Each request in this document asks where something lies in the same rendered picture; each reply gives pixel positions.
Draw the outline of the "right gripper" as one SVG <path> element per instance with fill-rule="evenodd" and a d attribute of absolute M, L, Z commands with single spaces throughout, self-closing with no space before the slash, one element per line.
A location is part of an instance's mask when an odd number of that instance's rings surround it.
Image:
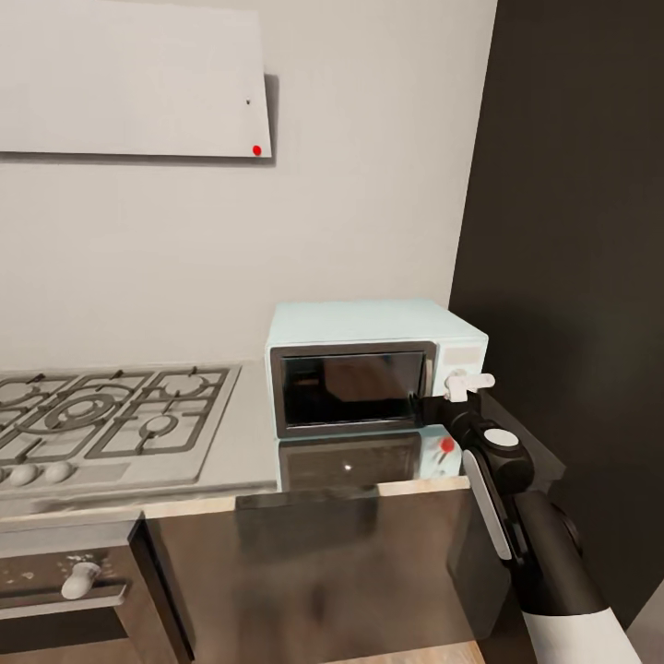
<path fill-rule="evenodd" d="M 464 414 L 475 413 L 480 415 L 481 397 L 477 391 L 468 391 L 468 401 L 453 403 L 444 396 L 417 397 L 409 390 L 409 401 L 412 412 L 421 414 L 421 420 L 426 426 L 443 426 L 452 434 L 453 423 Z"/>

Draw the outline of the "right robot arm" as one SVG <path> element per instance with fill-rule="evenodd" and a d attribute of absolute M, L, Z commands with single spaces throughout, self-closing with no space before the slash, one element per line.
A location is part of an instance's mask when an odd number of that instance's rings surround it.
<path fill-rule="evenodd" d="M 474 390 L 494 384 L 490 373 L 450 376 L 443 396 L 417 397 L 409 390 L 409 401 L 426 426 L 445 427 L 463 451 L 484 523 L 510 568 L 538 664 L 641 664 L 581 559 L 574 522 L 543 490 L 528 490 L 535 469 L 521 439 L 481 417 Z"/>

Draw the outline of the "microwave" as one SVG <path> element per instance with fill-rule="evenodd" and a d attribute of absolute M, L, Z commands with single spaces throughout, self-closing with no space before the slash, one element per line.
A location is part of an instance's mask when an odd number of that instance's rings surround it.
<path fill-rule="evenodd" d="M 429 298 L 279 302 L 265 344 L 272 434 L 423 429 L 409 390 L 480 374 L 489 337 Z"/>

